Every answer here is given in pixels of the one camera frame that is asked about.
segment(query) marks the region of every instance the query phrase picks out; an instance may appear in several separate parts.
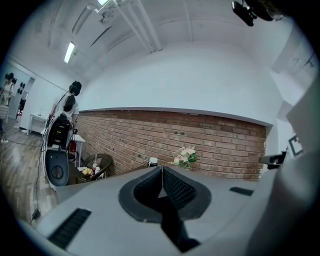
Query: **camera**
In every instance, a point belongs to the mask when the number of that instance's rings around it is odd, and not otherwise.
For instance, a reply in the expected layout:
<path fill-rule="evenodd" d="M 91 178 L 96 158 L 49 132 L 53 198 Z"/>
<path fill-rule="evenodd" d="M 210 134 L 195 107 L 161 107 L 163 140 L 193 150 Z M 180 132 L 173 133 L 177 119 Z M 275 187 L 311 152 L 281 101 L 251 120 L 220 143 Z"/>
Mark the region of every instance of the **camera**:
<path fill-rule="evenodd" d="M 242 4 L 237 1 L 233 1 L 231 3 L 233 12 L 239 16 L 249 27 L 254 26 L 254 20 L 258 17 L 265 21 L 271 22 L 273 20 L 281 20 L 282 15 L 277 14 L 275 10 L 271 6 L 267 8 L 261 3 L 259 0 L 245 0 L 248 6 L 244 5 L 244 1 Z"/>

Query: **wooden floor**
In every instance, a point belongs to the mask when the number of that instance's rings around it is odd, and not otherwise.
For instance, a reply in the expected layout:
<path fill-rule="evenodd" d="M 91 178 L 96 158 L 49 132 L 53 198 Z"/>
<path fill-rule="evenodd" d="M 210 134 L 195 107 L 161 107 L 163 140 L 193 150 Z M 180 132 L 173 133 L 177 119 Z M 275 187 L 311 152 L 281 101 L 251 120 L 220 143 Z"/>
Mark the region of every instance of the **wooden floor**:
<path fill-rule="evenodd" d="M 13 120 L 4 125 L 5 135 L 9 142 L 0 144 L 0 159 L 2 159 L 0 183 L 16 217 L 29 223 L 32 213 L 37 208 L 36 180 L 41 136 L 36 134 L 27 136 L 13 126 Z M 41 217 L 58 205 L 56 192 L 50 188 L 41 169 L 39 170 L 37 197 Z M 32 226 L 36 226 L 40 219 L 34 220 Z"/>

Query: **flower bouquet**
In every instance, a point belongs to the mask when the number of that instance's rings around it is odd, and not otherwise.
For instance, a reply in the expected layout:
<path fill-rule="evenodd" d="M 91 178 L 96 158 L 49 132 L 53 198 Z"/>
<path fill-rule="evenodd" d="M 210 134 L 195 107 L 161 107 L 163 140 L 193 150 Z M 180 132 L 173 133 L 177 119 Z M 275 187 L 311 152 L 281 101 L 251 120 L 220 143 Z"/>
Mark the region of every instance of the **flower bouquet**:
<path fill-rule="evenodd" d="M 174 160 L 171 164 L 180 166 L 186 170 L 189 170 L 190 164 L 198 160 L 196 156 L 195 147 L 182 147 L 178 149 L 174 154 Z"/>

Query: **brick wall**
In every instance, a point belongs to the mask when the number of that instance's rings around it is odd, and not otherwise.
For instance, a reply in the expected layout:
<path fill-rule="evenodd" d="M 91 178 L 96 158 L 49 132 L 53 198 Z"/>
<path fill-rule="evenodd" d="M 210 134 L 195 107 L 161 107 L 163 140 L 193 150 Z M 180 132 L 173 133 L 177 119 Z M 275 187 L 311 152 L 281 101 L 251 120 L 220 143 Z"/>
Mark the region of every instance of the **brick wall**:
<path fill-rule="evenodd" d="M 90 111 L 79 115 L 77 128 L 86 140 L 84 158 L 112 155 L 114 174 L 147 165 L 172 162 L 179 147 L 195 146 L 192 171 L 221 178 L 258 179 L 265 154 L 266 128 L 249 122 L 155 111 Z"/>

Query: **white wall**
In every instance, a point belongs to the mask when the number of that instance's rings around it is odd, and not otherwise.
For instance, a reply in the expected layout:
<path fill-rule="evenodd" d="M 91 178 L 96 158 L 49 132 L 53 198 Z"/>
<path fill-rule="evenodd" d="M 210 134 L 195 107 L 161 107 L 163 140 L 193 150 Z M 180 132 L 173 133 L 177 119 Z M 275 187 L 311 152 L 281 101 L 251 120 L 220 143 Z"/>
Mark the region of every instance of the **white wall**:
<path fill-rule="evenodd" d="M 194 42 L 170 44 L 108 68 L 88 84 L 79 107 L 191 109 L 270 125 L 281 103 L 269 70 L 241 49 Z"/>
<path fill-rule="evenodd" d="M 32 30 L 26 26 L 22 29 L 9 51 L 9 62 L 18 69 L 35 78 L 23 109 L 20 127 L 27 129 L 30 114 L 41 114 L 47 118 L 53 105 L 53 100 L 69 89 L 77 80 L 85 87 L 87 81 L 68 69 L 63 57 L 55 56 L 45 44 L 39 43 L 32 36 Z M 34 131 L 40 132 L 37 122 Z"/>
<path fill-rule="evenodd" d="M 18 107 L 20 104 L 20 100 L 22 98 L 22 94 L 18 94 L 17 91 L 18 91 L 18 88 L 20 88 L 21 83 L 23 83 L 23 84 L 28 83 L 28 81 L 30 80 L 30 76 L 28 74 L 22 72 L 21 70 L 19 70 L 15 66 L 9 64 L 7 61 L 5 61 L 3 63 L 3 66 L 1 69 L 1 74 L 0 74 L 0 77 L 1 77 L 0 87 L 1 88 L 4 86 L 5 82 L 7 81 L 5 79 L 5 74 L 9 74 L 9 73 L 14 74 L 14 78 L 16 79 L 16 83 L 14 85 L 12 98 L 11 98 L 10 104 L 9 104 L 8 116 L 10 118 L 16 119 Z"/>
<path fill-rule="evenodd" d="M 294 106 L 302 98 L 306 92 L 306 88 L 303 87 L 291 74 L 286 71 L 276 73 L 270 71 L 270 74 L 279 88 L 279 91 L 283 99 L 290 105 Z"/>
<path fill-rule="evenodd" d="M 57 58 L 43 44 L 24 34 L 21 34 L 13 44 L 9 57 L 37 76 L 61 88 L 67 89 L 75 80 L 84 85 L 87 83 L 79 75 L 68 70 L 63 57 Z"/>
<path fill-rule="evenodd" d="M 253 27 L 245 27 L 243 49 L 257 63 L 271 68 L 286 45 L 293 24 L 288 18 L 278 22 L 258 18 Z"/>
<path fill-rule="evenodd" d="M 30 114 L 41 115 L 43 118 L 47 118 L 55 98 L 65 92 L 65 90 L 41 77 L 36 78 L 24 105 L 20 127 L 25 129 L 29 127 Z M 32 125 L 33 131 L 40 133 L 43 128 L 43 123 L 34 121 Z"/>
<path fill-rule="evenodd" d="M 285 151 L 288 146 L 288 140 L 292 138 L 294 132 L 288 121 L 276 120 L 278 131 L 278 153 Z"/>

